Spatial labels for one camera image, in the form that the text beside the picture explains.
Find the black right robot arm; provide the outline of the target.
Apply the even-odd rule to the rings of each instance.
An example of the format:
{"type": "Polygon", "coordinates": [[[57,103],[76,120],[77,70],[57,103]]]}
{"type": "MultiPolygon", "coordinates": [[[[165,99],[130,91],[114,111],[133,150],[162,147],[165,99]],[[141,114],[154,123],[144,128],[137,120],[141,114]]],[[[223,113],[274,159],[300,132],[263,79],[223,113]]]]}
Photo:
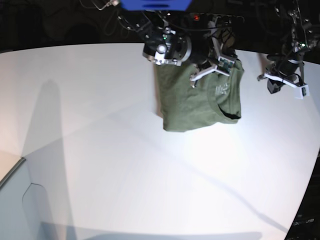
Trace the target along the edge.
{"type": "Polygon", "coordinates": [[[143,56],[155,65],[196,68],[189,80],[218,73],[229,77],[236,58],[224,51],[231,21],[212,13],[187,12],[189,0],[94,0],[102,11],[114,7],[120,25],[144,42],[143,56]]]}

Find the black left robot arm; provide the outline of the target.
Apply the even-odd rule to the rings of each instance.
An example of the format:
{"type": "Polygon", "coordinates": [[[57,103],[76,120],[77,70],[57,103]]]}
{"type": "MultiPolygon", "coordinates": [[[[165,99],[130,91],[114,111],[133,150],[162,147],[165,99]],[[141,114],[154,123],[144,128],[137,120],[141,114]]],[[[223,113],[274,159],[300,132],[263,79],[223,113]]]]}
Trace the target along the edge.
{"type": "Polygon", "coordinates": [[[286,85],[295,90],[297,99],[309,96],[309,86],[305,83],[304,56],[320,43],[320,26],[312,24],[298,0],[276,0],[274,10],[280,18],[281,31],[271,31],[261,18],[260,1],[256,0],[254,5],[257,20],[264,32],[282,42],[280,52],[266,56],[269,64],[257,80],[267,79],[270,94],[280,92],[286,85]]]}

